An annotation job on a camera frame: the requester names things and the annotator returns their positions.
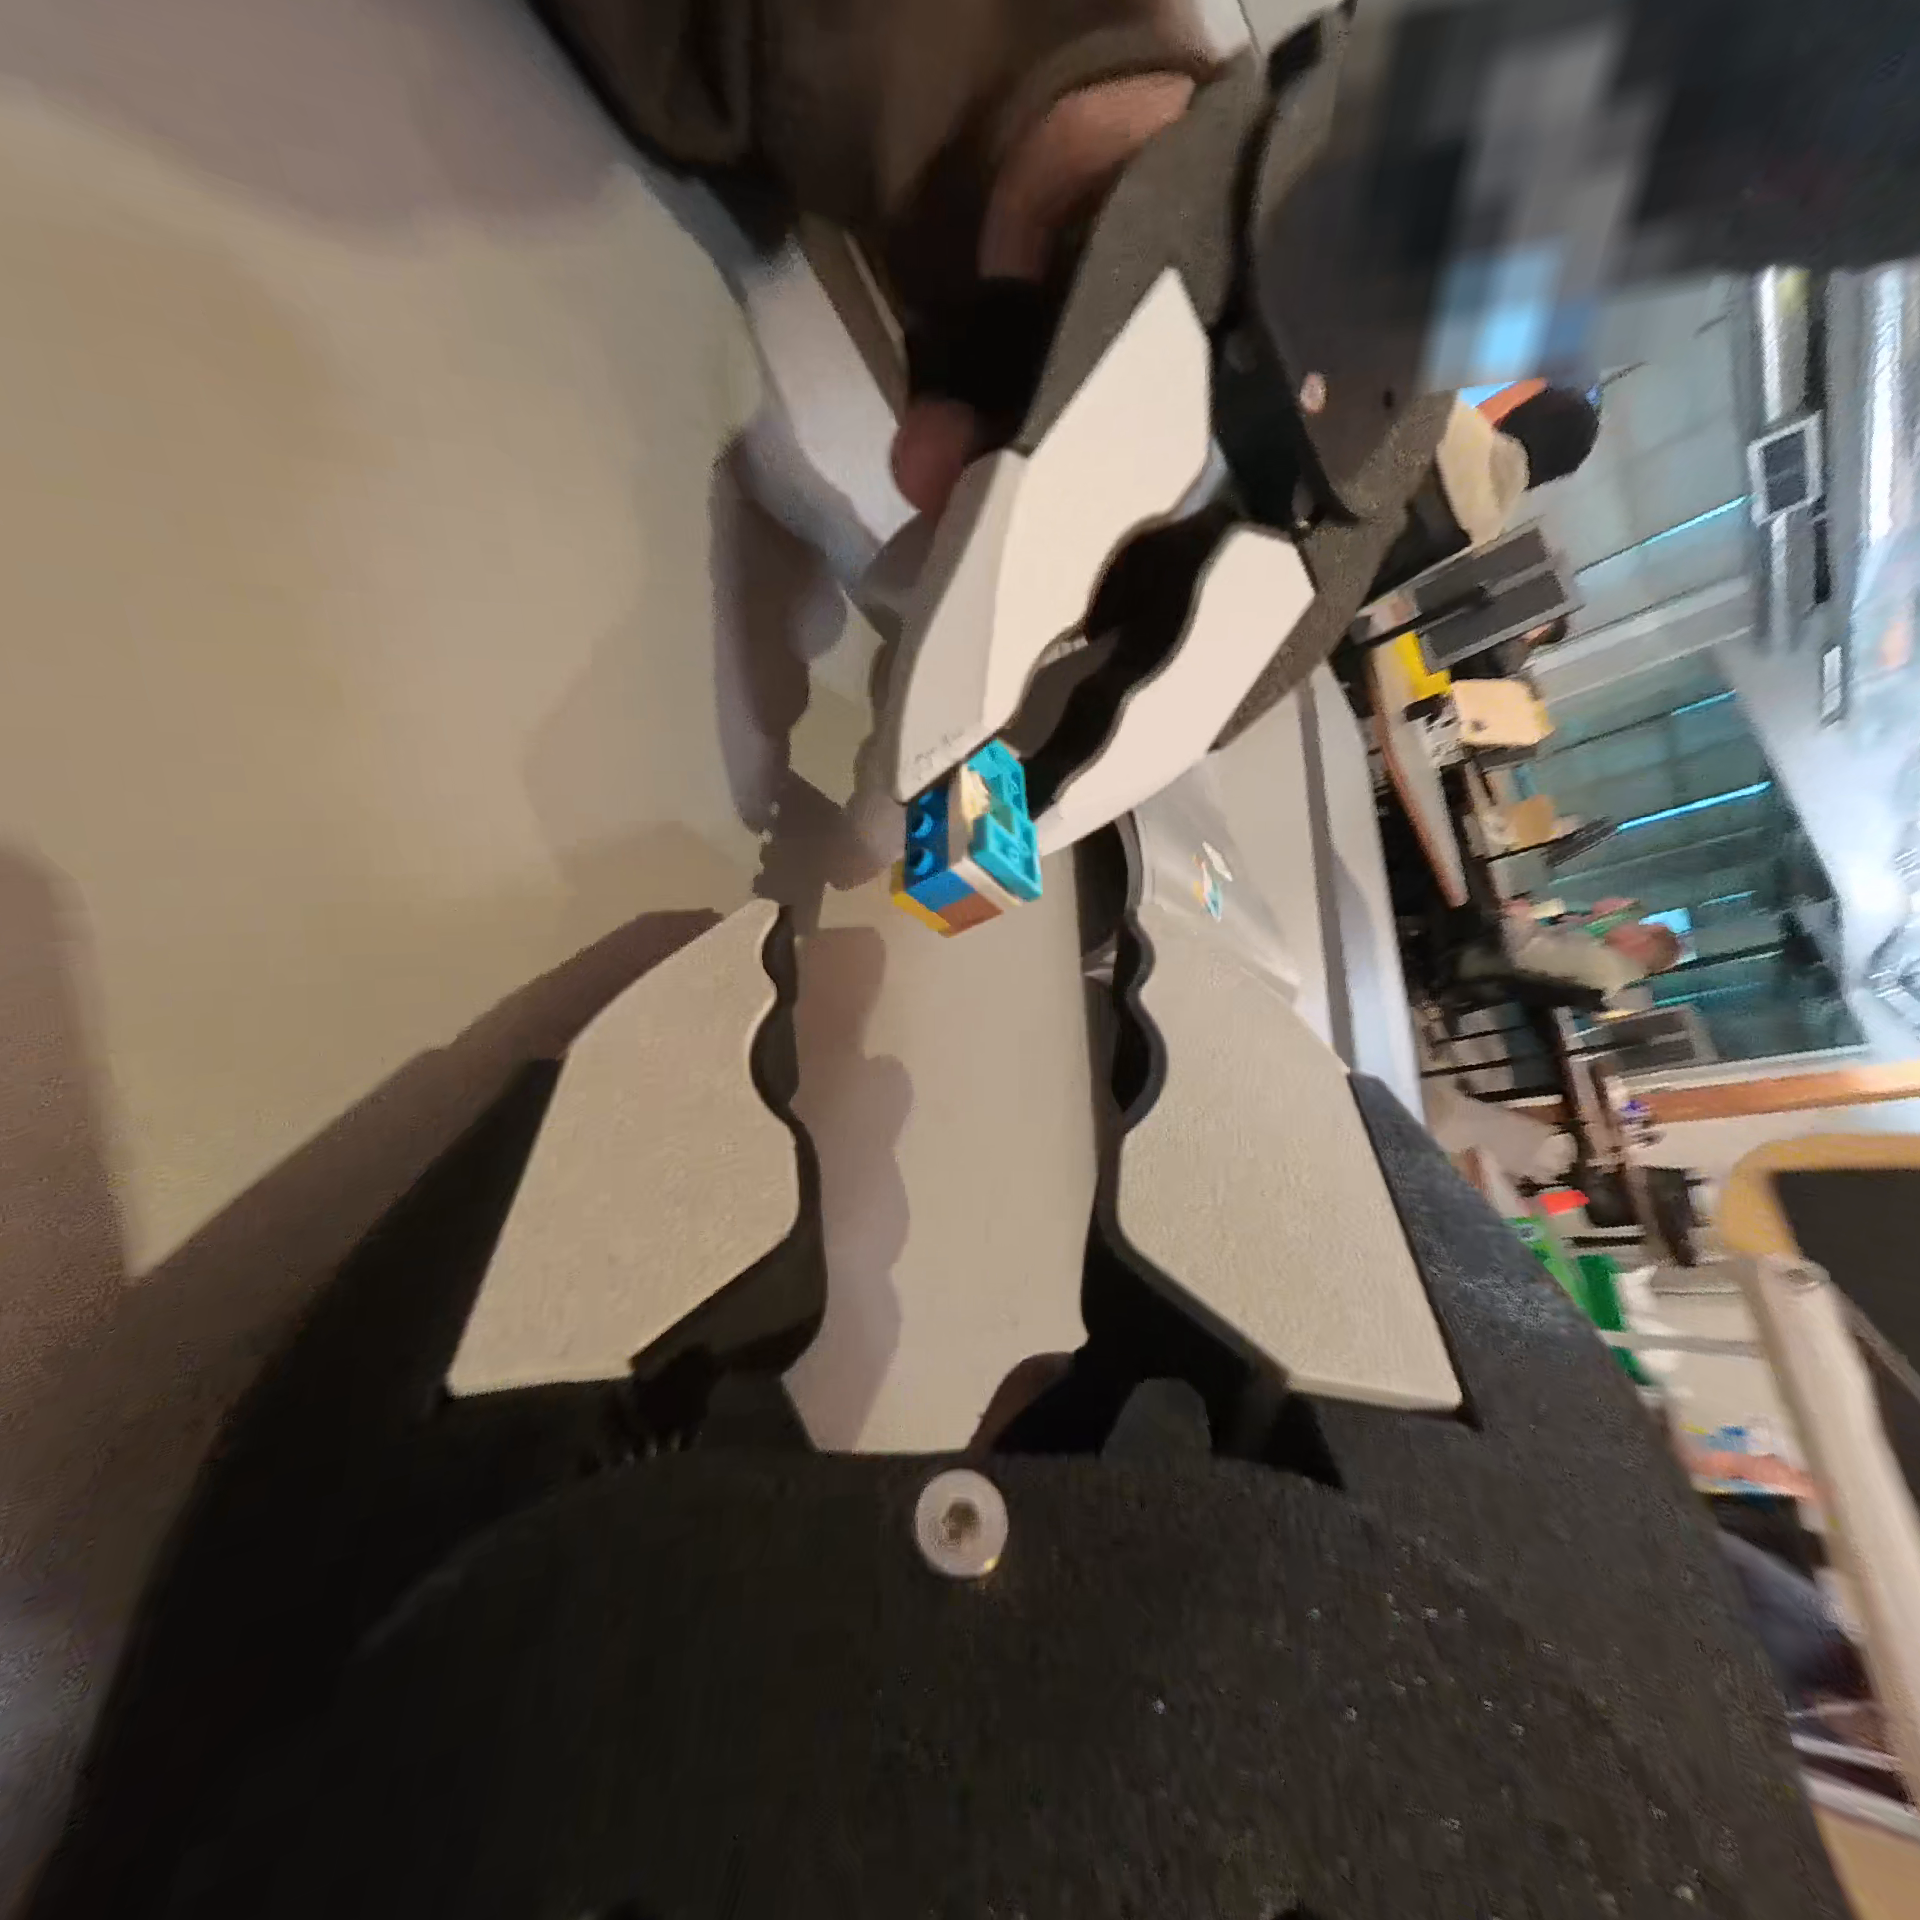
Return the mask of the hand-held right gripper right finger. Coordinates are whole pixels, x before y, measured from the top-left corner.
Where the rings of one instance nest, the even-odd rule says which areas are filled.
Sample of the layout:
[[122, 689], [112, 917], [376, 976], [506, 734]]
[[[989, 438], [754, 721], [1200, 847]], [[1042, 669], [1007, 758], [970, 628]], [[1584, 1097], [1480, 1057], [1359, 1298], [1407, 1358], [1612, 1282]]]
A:
[[1123, 1010], [1120, 1250], [1237, 1356], [1306, 1394], [1461, 1409], [1464, 1392], [1348, 1068], [1284, 973], [1186, 909], [1141, 904]]

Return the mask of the person's left forearm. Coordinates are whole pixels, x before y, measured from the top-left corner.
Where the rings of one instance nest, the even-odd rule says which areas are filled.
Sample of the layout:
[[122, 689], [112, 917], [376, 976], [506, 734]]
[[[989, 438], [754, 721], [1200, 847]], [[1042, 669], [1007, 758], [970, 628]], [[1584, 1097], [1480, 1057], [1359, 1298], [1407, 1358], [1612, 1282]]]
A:
[[532, 1], [615, 127], [687, 173], [913, 182], [952, 136], [1105, 79], [1200, 79], [1189, 5]]

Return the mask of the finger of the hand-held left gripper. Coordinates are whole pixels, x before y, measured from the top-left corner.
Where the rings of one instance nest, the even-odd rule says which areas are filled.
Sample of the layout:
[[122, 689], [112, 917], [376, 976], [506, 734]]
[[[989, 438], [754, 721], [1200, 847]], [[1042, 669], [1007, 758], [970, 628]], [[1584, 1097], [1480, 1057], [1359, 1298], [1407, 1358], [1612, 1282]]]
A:
[[1204, 758], [1312, 598], [1293, 542], [1258, 528], [1223, 535], [1163, 657], [1124, 666], [1116, 693], [1087, 684], [1050, 741], [1067, 766], [1035, 801], [1040, 853], [1075, 847]]
[[1018, 718], [1045, 650], [1082, 628], [1135, 536], [1197, 488], [1212, 348], [1163, 270], [1033, 449], [973, 462], [933, 528], [875, 718], [871, 782], [906, 804]]

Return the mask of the grey desk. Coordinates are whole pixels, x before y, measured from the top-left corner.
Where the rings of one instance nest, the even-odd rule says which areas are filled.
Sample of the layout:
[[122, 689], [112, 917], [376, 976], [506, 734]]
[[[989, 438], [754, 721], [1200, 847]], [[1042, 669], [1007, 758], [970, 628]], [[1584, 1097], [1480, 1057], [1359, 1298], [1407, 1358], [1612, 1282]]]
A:
[[756, 879], [898, 514], [523, 5], [5, 5], [5, 1914], [331, 1266]]

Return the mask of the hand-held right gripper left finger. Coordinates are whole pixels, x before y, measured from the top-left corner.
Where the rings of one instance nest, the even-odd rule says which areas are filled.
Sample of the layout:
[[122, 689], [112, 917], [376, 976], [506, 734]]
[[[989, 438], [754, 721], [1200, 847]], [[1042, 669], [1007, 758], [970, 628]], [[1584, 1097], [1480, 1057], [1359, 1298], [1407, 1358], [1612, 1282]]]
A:
[[826, 1316], [796, 936], [754, 897], [568, 1047], [445, 1388], [780, 1374]]

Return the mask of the person's left hand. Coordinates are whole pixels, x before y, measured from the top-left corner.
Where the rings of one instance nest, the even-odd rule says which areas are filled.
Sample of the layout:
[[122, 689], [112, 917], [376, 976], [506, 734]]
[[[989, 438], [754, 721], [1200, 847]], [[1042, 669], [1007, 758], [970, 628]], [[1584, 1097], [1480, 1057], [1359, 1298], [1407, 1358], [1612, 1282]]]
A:
[[[1123, 169], [1177, 124], [1195, 93], [1184, 70], [1143, 70], [1079, 86], [1058, 97], [1007, 152], [977, 229], [977, 272], [967, 294], [1018, 287], [1045, 292], [1076, 229]], [[940, 516], [957, 480], [995, 433], [970, 402], [913, 380], [892, 472], [913, 512]]]

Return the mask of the grey instruction booklet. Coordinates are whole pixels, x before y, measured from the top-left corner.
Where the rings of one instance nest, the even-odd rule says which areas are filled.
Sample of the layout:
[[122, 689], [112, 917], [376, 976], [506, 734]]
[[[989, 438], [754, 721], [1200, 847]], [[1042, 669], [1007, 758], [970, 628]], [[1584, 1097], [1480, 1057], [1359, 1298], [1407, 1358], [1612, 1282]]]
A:
[[1353, 1064], [1353, 1008], [1315, 832], [1303, 701], [1287, 697], [1138, 812], [1072, 849], [1079, 948], [1112, 976], [1124, 912], [1146, 904], [1277, 994]]

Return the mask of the multicolour toy brick assembly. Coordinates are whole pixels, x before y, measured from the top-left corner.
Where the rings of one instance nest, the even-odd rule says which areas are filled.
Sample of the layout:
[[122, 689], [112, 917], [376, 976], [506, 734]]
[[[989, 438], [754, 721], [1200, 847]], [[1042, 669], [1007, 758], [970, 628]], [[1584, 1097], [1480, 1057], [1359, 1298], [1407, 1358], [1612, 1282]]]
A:
[[1032, 904], [1001, 894], [971, 858], [973, 826], [989, 815], [1003, 822], [1026, 815], [1035, 826], [1024, 766], [1000, 741], [977, 750], [906, 807], [893, 903], [947, 940]]

